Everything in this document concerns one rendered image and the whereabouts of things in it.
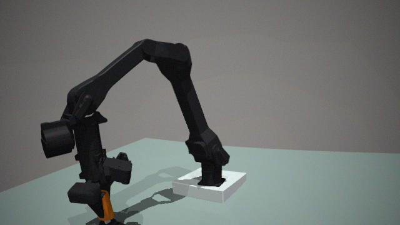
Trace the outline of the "orange knob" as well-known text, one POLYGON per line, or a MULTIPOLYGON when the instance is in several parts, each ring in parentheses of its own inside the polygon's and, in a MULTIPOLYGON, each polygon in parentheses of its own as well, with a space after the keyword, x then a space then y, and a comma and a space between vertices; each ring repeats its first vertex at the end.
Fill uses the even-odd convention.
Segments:
POLYGON ((101 192, 106 192, 106 194, 102 198, 102 204, 104 209, 104 218, 98 218, 102 221, 108 221, 114 218, 114 211, 112 209, 112 204, 109 198, 109 193, 105 190, 101 190, 101 192))

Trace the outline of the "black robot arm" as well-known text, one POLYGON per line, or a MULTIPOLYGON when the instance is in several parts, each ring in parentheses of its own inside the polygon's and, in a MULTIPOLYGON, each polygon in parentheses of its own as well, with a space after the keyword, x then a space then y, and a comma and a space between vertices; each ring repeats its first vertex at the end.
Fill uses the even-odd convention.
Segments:
MULTIPOLYGON (((202 180, 197 185, 219 187, 226 180, 222 178, 222 166, 229 162, 230 155, 208 127, 190 77, 191 54, 181 43, 151 39, 135 42, 101 72, 72 88, 60 121, 41 123, 41 143, 46 158, 71 153, 75 144, 78 151, 92 151, 102 146, 99 124, 108 119, 96 110, 110 88, 143 59, 156 63, 172 84, 190 133, 185 144, 195 162, 201 163, 202 180)), ((130 183, 133 164, 125 152, 120 152, 117 158, 108 158, 104 151, 98 164, 101 183, 107 183, 107 178, 124 185, 130 183)))

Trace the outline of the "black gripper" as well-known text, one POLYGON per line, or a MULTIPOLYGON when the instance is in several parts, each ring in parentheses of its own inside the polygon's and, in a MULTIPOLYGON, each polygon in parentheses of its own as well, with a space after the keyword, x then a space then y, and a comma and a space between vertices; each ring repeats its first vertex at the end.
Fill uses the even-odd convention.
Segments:
MULTIPOLYGON (((104 218, 103 196, 109 193, 111 184, 114 181, 109 180, 107 183, 101 183, 99 177, 99 161, 103 159, 103 153, 106 149, 101 146, 92 151, 78 151, 74 156, 79 161, 82 172, 79 174, 80 179, 85 179, 85 183, 76 182, 67 192, 70 203, 87 204, 100 218, 104 218)), ((104 159, 103 159, 104 160, 104 159)))

